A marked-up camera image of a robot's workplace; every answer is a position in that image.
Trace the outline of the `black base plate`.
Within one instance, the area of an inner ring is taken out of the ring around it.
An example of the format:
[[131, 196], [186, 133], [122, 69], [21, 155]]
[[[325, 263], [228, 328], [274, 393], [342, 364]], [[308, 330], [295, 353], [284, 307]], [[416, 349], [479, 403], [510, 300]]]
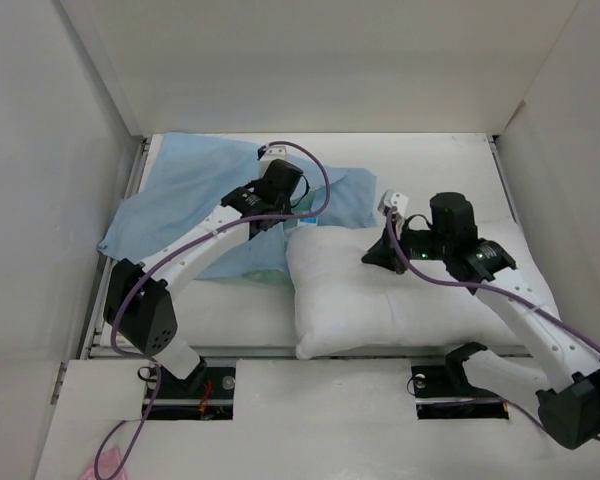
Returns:
[[446, 365], [412, 365], [411, 380], [417, 398], [497, 398], [493, 392], [472, 386], [462, 369]]
[[211, 387], [210, 400], [231, 400], [236, 384], [234, 365], [206, 365], [197, 369], [192, 378], [179, 380], [164, 367], [161, 370], [159, 400], [201, 400]]

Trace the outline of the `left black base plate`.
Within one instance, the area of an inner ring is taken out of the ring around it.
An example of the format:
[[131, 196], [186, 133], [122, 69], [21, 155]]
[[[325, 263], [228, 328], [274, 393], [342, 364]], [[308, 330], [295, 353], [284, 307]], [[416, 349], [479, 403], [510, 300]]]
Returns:
[[179, 380], [164, 367], [161, 370], [159, 400], [201, 400], [211, 387], [210, 400], [231, 400], [236, 384], [234, 365], [206, 365], [197, 369], [192, 378]]

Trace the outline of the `white pillow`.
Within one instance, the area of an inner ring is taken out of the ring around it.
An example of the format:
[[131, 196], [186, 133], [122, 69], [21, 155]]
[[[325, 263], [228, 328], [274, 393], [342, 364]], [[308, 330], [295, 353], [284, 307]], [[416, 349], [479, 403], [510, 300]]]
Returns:
[[506, 324], [466, 289], [363, 263], [382, 232], [317, 226], [291, 234], [286, 257], [295, 289], [298, 358], [386, 345], [519, 345]]

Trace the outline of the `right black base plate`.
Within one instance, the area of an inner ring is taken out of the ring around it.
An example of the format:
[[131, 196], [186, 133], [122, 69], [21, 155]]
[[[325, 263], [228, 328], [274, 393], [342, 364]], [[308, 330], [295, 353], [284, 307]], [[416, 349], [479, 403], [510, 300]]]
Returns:
[[411, 380], [417, 398], [497, 398], [493, 392], [472, 386], [462, 369], [446, 365], [412, 365]]

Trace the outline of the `pink plastic bag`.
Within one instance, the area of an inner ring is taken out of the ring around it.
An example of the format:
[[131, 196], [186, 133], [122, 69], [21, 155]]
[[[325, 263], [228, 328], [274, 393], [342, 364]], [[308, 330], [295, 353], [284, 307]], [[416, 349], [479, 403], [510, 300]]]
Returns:
[[[103, 451], [97, 462], [98, 471], [100, 472], [101, 477], [115, 480], [126, 480], [127, 477], [124, 469], [121, 469], [115, 477], [112, 476], [112, 474], [118, 468], [120, 462], [121, 452], [118, 447]], [[79, 480], [96, 480], [96, 475], [94, 473], [94, 461], [91, 461], [91, 463], [84, 469], [79, 477]]]

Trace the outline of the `left aluminium rail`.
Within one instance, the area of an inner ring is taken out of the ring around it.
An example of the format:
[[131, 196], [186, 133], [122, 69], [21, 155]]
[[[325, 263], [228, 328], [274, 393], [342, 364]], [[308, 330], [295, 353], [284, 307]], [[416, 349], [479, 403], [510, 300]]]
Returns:
[[95, 336], [108, 319], [108, 316], [103, 314], [103, 309], [108, 305], [110, 269], [115, 262], [125, 258], [131, 262], [139, 261], [143, 256], [142, 251], [147, 249], [133, 237], [147, 231], [147, 214], [141, 214], [140, 209], [147, 205], [148, 200], [145, 194], [139, 194], [139, 188], [151, 143], [150, 137], [145, 137], [140, 142], [122, 197], [114, 201], [113, 218], [97, 245], [99, 260], [76, 353], [78, 360], [90, 356], [89, 351], [94, 345]]

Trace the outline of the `aluminium rail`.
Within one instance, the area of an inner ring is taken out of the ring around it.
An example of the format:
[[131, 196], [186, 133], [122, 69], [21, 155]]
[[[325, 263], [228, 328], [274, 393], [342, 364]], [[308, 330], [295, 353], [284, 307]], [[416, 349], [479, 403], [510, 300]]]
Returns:
[[[285, 346], [195, 346], [194, 349], [202, 356], [213, 358], [295, 358], [295, 348]], [[347, 351], [338, 351], [320, 355], [320, 358], [407, 358], [407, 357], [438, 357], [455, 349], [455, 346], [442, 347], [405, 347], [405, 346], [375, 346], [360, 347]], [[521, 346], [498, 346], [492, 350], [504, 357], [526, 357], [528, 352]]]
[[108, 316], [103, 314], [103, 309], [108, 305], [110, 269], [115, 262], [125, 258], [131, 262], [139, 261], [143, 256], [142, 251], [147, 249], [133, 237], [147, 231], [147, 214], [141, 214], [140, 209], [147, 205], [148, 200], [145, 194], [139, 194], [139, 188], [151, 143], [150, 137], [145, 137], [140, 142], [122, 197], [114, 201], [113, 218], [97, 245], [99, 260], [76, 353], [78, 360], [90, 356], [89, 351], [94, 345], [95, 336], [108, 319]]
[[498, 146], [497, 146], [498, 138], [499, 138], [498, 135], [489, 136], [488, 137], [489, 146], [490, 146], [491, 154], [492, 154], [495, 166], [496, 166], [496, 170], [498, 172], [498, 176], [499, 176], [502, 188], [504, 190], [504, 194], [505, 194], [505, 198], [506, 198], [507, 205], [509, 208], [509, 212], [511, 214], [513, 221], [516, 224], [518, 224], [519, 223], [519, 215], [517, 212], [515, 201], [513, 199], [512, 193], [511, 193], [508, 179], [505, 174], [504, 166], [503, 166], [500, 154], [499, 154], [499, 150], [498, 150]]

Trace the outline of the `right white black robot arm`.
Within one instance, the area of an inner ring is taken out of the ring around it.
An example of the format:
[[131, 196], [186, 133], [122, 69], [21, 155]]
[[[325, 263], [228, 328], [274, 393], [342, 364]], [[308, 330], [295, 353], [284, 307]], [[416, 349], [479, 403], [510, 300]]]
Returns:
[[446, 387], [456, 396], [502, 398], [566, 449], [600, 441], [600, 346], [541, 305], [514, 258], [497, 242], [480, 237], [464, 195], [438, 193], [429, 205], [426, 229], [414, 230], [407, 196], [386, 191], [378, 206], [385, 230], [363, 263], [436, 284], [415, 264], [442, 262], [451, 277], [442, 286], [464, 288], [487, 306], [537, 364], [517, 365], [469, 342], [446, 355]]

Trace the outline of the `right aluminium rail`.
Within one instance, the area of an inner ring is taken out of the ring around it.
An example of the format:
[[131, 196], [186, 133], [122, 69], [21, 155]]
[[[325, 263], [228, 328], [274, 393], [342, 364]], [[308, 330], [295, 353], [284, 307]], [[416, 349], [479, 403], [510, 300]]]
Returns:
[[502, 188], [504, 190], [504, 194], [505, 194], [505, 198], [506, 198], [507, 205], [509, 208], [509, 212], [511, 214], [513, 221], [516, 224], [518, 224], [519, 223], [519, 215], [517, 212], [515, 201], [513, 199], [512, 193], [511, 193], [508, 179], [505, 174], [504, 166], [503, 166], [500, 154], [499, 154], [499, 150], [498, 150], [498, 146], [497, 146], [498, 138], [499, 138], [498, 135], [489, 136], [488, 137], [489, 146], [490, 146], [491, 154], [492, 154], [495, 166], [496, 166], [496, 170], [498, 172], [498, 176], [499, 176]]

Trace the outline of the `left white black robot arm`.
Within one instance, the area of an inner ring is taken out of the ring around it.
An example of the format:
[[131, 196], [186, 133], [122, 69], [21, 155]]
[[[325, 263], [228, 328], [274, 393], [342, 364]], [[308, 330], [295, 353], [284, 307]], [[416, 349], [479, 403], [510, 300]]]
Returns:
[[291, 196], [304, 176], [281, 159], [267, 161], [258, 179], [225, 195], [199, 224], [138, 263], [123, 259], [111, 272], [105, 321], [169, 374], [185, 397], [203, 387], [206, 362], [179, 333], [173, 302], [225, 253], [277, 225], [292, 213]]

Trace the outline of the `front aluminium rail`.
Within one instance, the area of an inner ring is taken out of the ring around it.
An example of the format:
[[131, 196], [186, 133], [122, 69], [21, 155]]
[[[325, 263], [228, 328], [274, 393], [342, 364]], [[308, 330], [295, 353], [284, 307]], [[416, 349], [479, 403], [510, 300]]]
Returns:
[[[285, 346], [195, 346], [194, 349], [202, 356], [213, 358], [295, 358], [295, 348]], [[407, 358], [407, 357], [438, 357], [455, 349], [455, 346], [442, 347], [405, 347], [405, 346], [375, 346], [360, 347], [347, 351], [338, 351], [320, 355], [320, 358]], [[521, 346], [498, 346], [492, 350], [504, 357], [526, 357], [528, 352]]]

